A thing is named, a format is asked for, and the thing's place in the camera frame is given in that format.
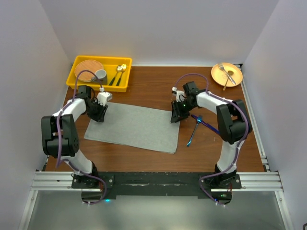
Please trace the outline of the grey cloth napkin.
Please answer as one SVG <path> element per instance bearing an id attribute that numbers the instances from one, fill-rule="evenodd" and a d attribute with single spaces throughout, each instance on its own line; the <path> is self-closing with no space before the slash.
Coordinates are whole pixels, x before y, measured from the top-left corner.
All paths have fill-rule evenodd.
<path id="1" fill-rule="evenodd" d="M 122 103 L 108 103 L 104 122 L 91 120 L 84 138 L 175 154 L 180 123 L 172 112 Z"/>

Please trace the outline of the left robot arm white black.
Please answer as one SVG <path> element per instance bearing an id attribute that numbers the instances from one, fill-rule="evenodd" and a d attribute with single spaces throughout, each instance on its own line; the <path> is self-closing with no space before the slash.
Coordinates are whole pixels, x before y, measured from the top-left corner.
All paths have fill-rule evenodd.
<path id="1" fill-rule="evenodd" d="M 93 88 L 82 85 L 58 112 L 41 118 L 43 152 L 57 160 L 56 167 L 63 162 L 69 165 L 89 188 L 99 184 L 99 176 L 95 164 L 80 150 L 75 122 L 82 115 L 98 123 L 104 122 L 107 102 L 111 99 L 112 93 L 104 88 L 95 94 Z"/>

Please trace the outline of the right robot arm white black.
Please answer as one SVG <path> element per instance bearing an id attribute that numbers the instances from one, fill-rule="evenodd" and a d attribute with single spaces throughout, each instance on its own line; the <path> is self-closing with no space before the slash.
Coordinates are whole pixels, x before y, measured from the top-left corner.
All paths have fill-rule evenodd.
<path id="1" fill-rule="evenodd" d="M 176 99 L 171 102 L 171 123 L 177 123 L 188 118 L 194 108 L 205 108 L 217 116 L 219 136 L 223 140 L 220 158 L 215 166 L 214 174 L 203 177 L 203 180 L 213 177 L 214 184 L 225 188 L 230 184 L 229 174 L 236 171 L 241 146 L 252 127 L 242 100 L 230 100 L 215 95 L 207 89 L 200 90 L 195 82 L 183 85 L 183 91 L 172 88 Z"/>

